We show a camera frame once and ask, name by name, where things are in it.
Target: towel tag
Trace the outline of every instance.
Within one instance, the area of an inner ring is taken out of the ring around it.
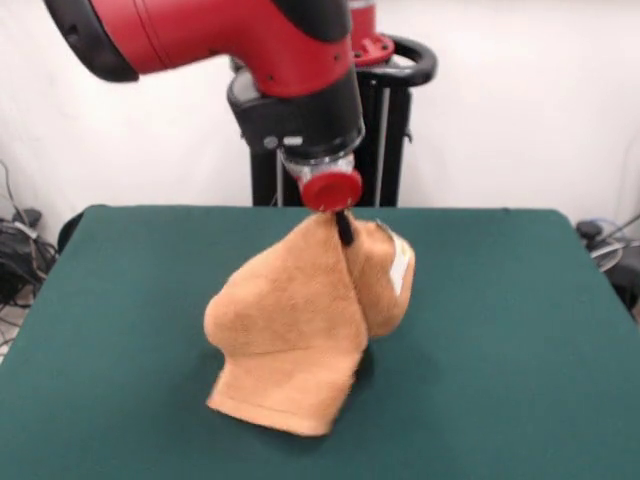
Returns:
[[[396,250],[396,256],[393,259],[393,263],[391,264],[391,270],[389,271],[389,275],[391,277],[391,283],[393,284],[393,289],[396,292],[396,295],[400,295],[402,292],[402,285],[404,284],[404,276],[407,273],[407,268],[409,268],[409,261],[411,260],[411,249],[407,242],[396,235],[388,226],[382,223],[380,220],[377,221],[378,226],[385,230],[389,236],[393,239],[393,244]]]

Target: white wall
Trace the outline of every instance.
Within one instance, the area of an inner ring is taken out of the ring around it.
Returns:
[[[380,25],[440,57],[415,92],[401,203],[640,207],[640,2],[381,0]],[[0,4],[0,156],[46,232],[94,203],[250,204],[219,58],[101,82],[41,0]],[[624,161],[625,150],[631,155]]]

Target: table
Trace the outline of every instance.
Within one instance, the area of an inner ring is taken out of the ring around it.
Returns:
[[[89,209],[0,366],[2,478],[640,478],[638,330],[552,211],[357,211],[418,269],[333,433],[209,410],[204,308],[304,215]]]

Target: red gripper cap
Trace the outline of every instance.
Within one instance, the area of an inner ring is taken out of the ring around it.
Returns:
[[[354,206],[362,196],[362,177],[357,171],[326,172],[301,187],[305,206],[316,212],[339,212]]]

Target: towel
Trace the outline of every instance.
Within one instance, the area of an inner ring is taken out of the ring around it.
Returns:
[[[404,239],[349,221],[345,247],[333,215],[309,216],[210,301],[205,334],[225,357],[211,409],[294,435],[330,433],[369,340],[405,315],[415,271]]]

